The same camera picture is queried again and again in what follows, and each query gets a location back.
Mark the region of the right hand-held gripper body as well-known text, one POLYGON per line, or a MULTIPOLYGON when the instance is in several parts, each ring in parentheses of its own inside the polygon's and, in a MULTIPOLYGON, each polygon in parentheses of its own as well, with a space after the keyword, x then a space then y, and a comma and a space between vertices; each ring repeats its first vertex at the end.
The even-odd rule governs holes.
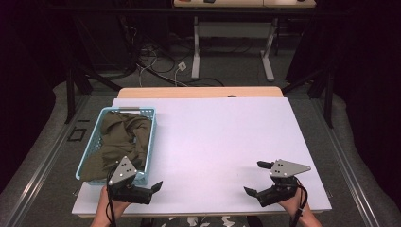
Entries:
POLYGON ((298 188, 296 175, 309 171, 311 167, 279 159, 272 168, 266 169, 270 170, 273 185, 258 192, 257 200, 262 207, 292 198, 298 188))

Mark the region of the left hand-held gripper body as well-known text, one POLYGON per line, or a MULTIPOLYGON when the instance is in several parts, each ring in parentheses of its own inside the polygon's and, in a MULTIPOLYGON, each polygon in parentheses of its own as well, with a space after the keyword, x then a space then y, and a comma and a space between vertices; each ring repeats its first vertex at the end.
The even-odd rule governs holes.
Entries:
POLYGON ((124 156, 107 177, 108 196, 114 201, 150 204, 152 190, 133 184, 137 169, 131 160, 124 156))

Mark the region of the olive green pants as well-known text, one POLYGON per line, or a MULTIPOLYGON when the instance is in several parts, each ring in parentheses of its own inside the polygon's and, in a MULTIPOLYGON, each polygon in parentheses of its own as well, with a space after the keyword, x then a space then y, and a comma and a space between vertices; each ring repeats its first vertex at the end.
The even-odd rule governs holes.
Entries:
POLYGON ((104 180, 127 156, 140 170, 146 166, 152 121, 136 113, 107 112, 100 126, 101 146, 84 161, 80 179, 104 180))

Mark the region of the light blue plastic basket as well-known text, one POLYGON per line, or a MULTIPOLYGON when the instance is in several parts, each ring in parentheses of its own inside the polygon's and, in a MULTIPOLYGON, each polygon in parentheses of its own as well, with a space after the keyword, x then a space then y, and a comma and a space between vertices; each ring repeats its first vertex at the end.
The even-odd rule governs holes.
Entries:
MULTIPOLYGON (((135 179, 133 180, 133 183, 136 185, 146 185, 148 183, 148 175, 150 172, 150 162, 151 162, 151 156, 152 156, 152 150, 153 150, 153 141, 154 141, 156 126, 157 126, 156 111, 154 108, 151 108, 151 107, 142 107, 142 108, 106 107, 106 108, 103 108, 99 113, 95 127, 94 127, 92 134, 90 136, 90 139, 88 141, 88 144, 82 154, 80 163, 78 165, 78 169, 76 171, 76 179, 81 181, 80 174, 81 174, 81 169, 82 169, 82 165, 83 165, 84 161, 89 157, 90 154, 93 154, 100 149, 100 146, 101 146, 100 126, 103 121, 104 115, 107 112, 139 114, 139 115, 147 117, 148 119, 150 119, 152 121, 150 137, 149 137, 149 144, 148 144, 148 155, 147 155, 147 160, 146 160, 146 166, 143 170, 140 170, 139 168, 137 168, 135 166, 137 169, 137 173, 136 173, 135 179)), ((105 181, 106 181, 106 178, 104 180, 94 180, 94 181, 90 181, 87 183, 92 184, 92 185, 101 185, 101 184, 104 184, 105 181)))

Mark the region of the person's right hand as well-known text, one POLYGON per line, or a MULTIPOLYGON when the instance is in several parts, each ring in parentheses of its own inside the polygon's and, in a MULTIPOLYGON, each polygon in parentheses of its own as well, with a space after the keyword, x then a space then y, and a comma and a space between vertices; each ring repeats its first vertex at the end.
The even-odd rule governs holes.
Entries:
POLYGON ((292 218, 295 218, 298 211, 310 211, 307 203, 306 193, 302 186, 297 188, 296 193, 292 198, 285 201, 280 201, 279 205, 282 206, 292 218))

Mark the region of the person's left hand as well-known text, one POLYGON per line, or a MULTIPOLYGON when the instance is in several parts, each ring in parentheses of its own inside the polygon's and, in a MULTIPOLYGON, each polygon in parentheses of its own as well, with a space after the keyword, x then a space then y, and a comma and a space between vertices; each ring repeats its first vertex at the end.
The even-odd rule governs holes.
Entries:
MULTIPOLYGON (((100 191, 100 197, 96 209, 96 217, 107 217, 111 213, 107 187, 103 186, 100 191)), ((116 218, 120 218, 124 211, 130 206, 129 202, 113 200, 113 213, 116 218)))

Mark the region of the person's camouflage clothing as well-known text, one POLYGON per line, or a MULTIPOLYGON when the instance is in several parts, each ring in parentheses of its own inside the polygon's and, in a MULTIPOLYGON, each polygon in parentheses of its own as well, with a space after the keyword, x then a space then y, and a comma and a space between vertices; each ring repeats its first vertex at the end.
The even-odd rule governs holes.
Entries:
POLYGON ((157 218, 153 227, 242 227, 229 216, 224 217, 170 217, 157 218))

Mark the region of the black metal stand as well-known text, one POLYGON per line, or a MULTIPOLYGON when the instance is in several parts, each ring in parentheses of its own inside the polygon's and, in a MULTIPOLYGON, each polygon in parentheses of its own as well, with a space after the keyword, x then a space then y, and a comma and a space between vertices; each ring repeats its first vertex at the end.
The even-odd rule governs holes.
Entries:
POLYGON ((110 80, 103 78, 97 72, 78 61, 72 61, 69 66, 69 71, 66 75, 66 93, 67 93, 67 117, 65 120, 66 124, 69 124, 76 114, 76 102, 75 102, 75 88, 84 95, 90 95, 93 92, 93 87, 90 83, 90 79, 97 80, 98 82, 106 85, 112 90, 118 92, 122 89, 121 86, 111 82, 110 80))
POLYGON ((291 90, 300 87, 311 81, 312 84, 307 91, 307 95, 310 98, 320 98, 323 95, 323 119, 326 125, 332 129, 332 104, 333 104, 333 87, 334 87, 334 75, 328 69, 318 69, 307 76, 300 79, 296 79, 286 87, 282 88, 283 94, 290 92, 291 90))

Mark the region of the black curtain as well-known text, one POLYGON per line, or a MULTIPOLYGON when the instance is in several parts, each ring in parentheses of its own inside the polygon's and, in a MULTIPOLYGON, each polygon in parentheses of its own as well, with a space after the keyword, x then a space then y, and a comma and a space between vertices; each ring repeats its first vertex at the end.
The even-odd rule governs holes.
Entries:
POLYGON ((65 80, 39 0, 0 0, 0 193, 33 147, 65 80))
POLYGON ((357 151, 401 211, 401 0, 317 0, 287 81, 331 71, 357 151), (321 19, 339 11, 342 15, 321 19))

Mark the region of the white-legged wooden desk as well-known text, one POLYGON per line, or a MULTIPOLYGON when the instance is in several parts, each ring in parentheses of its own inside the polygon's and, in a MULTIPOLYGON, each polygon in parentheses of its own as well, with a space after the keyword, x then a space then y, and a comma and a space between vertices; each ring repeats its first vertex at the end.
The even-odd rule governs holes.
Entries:
MULTIPOLYGON (((172 0, 173 6, 178 9, 271 9, 280 12, 282 9, 313 9, 316 0, 172 0)), ((268 81, 274 81, 270 66, 270 48, 274 38, 278 38, 279 19, 271 22, 205 22, 199 16, 193 19, 194 27, 194 56, 192 64, 192 78, 200 75, 201 48, 200 37, 226 38, 257 38, 266 39, 266 45, 260 51, 265 75, 268 81)))

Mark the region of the aluminium floor rail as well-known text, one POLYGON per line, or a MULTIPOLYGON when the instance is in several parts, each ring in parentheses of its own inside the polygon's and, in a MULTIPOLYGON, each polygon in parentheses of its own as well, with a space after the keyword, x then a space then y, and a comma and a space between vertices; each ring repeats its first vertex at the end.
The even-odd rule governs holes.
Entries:
POLYGON ((355 174, 352 165, 346 157, 338 136, 335 134, 335 131, 327 125, 323 117, 323 105, 318 99, 314 98, 311 99, 311 103, 315 113, 318 115, 318 118, 323 125, 324 130, 326 131, 326 134, 330 138, 331 145, 334 147, 334 156, 336 162, 365 226, 381 227, 375 212, 371 204, 368 202, 368 198, 357 179, 357 175, 355 174))
POLYGON ((71 213, 80 184, 78 155, 68 136, 78 119, 66 124, 66 99, 56 100, 49 120, 6 190, 0 194, 0 227, 76 227, 89 222, 71 213))

